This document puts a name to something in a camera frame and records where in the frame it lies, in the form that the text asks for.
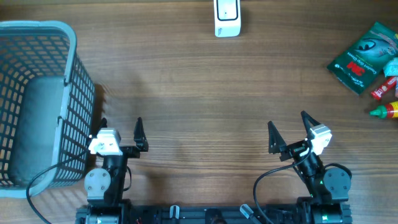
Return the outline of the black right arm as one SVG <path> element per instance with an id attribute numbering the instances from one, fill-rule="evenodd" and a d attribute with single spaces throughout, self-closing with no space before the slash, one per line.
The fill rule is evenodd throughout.
<path id="1" fill-rule="evenodd" d="M 268 204 L 262 210 L 272 223 L 350 224 L 353 222 L 348 192 L 351 171 L 337 163 L 324 165 L 320 154 L 329 145 L 329 127 L 301 112 L 306 137 L 287 144 L 272 121 L 268 122 L 269 153 L 280 160 L 293 159 L 293 169 L 305 184 L 309 196 L 291 204 Z"/>

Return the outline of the green gloves package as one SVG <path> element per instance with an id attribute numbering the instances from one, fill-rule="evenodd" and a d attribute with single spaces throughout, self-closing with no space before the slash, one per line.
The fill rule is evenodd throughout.
<path id="1" fill-rule="evenodd" d="M 357 95 L 397 56 L 397 32 L 380 22 L 339 54 L 327 69 Z"/>

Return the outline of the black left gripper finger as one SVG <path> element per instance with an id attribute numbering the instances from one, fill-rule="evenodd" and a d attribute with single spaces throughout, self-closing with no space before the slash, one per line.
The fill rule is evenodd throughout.
<path id="1" fill-rule="evenodd" d="M 91 135 L 92 138 L 97 137 L 99 131 L 102 128 L 107 128 L 107 119 L 106 118 L 102 118 L 101 121 L 99 122 L 99 125 L 97 125 L 94 129 L 93 129 L 93 133 Z"/>
<path id="2" fill-rule="evenodd" d="M 134 128 L 134 142 L 140 151 L 147 152 L 149 150 L 149 143 L 147 142 L 141 117 L 138 117 Z"/>

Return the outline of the red coffee stick sachet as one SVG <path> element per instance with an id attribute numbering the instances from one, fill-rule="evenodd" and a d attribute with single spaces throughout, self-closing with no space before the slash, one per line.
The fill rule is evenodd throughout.
<path id="1" fill-rule="evenodd" d="M 388 78 L 382 85 L 380 85 L 377 89 L 371 92 L 371 96 L 375 100 L 380 100 L 385 93 L 396 87 L 396 83 L 396 76 Z"/>

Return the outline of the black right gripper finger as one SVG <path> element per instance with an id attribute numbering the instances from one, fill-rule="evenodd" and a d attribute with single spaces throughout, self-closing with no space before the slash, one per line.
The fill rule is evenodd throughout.
<path id="1" fill-rule="evenodd" d="M 284 153 L 287 150 L 287 145 L 283 137 L 272 121 L 269 121 L 267 125 L 269 131 L 269 154 Z"/>
<path id="2" fill-rule="evenodd" d="M 306 111 L 301 112 L 301 117 L 303 120 L 303 124 L 308 134 L 310 131 L 316 131 L 320 123 L 311 117 Z"/>

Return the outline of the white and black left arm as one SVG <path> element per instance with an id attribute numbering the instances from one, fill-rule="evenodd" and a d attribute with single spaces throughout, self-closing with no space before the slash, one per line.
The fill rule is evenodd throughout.
<path id="1" fill-rule="evenodd" d="M 132 203 L 123 198 L 126 174 L 131 173 L 127 161 L 140 158 L 141 152 L 149 150 L 142 118 L 134 127 L 133 146 L 121 146 L 117 129 L 107 126 L 106 118 L 100 121 L 96 132 L 89 136 L 88 150 L 103 158 L 103 165 L 87 173 L 84 188 L 88 205 L 76 211 L 76 223 L 135 223 Z"/>

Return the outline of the orange sauce bottle green cap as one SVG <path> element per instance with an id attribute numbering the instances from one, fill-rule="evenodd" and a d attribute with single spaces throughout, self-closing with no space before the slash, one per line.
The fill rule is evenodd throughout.
<path id="1" fill-rule="evenodd" d="M 397 118 L 398 117 L 398 101 L 388 103 L 386 105 L 378 106 L 375 110 L 369 112 L 371 116 L 376 116 L 380 119 Z"/>

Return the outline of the teal wet wipes pack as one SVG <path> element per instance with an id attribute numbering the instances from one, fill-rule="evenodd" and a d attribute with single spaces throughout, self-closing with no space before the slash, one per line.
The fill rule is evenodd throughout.
<path id="1" fill-rule="evenodd" d="M 395 57 L 389 61 L 384 67 L 383 72 L 385 77 L 397 77 L 398 76 L 398 58 Z"/>

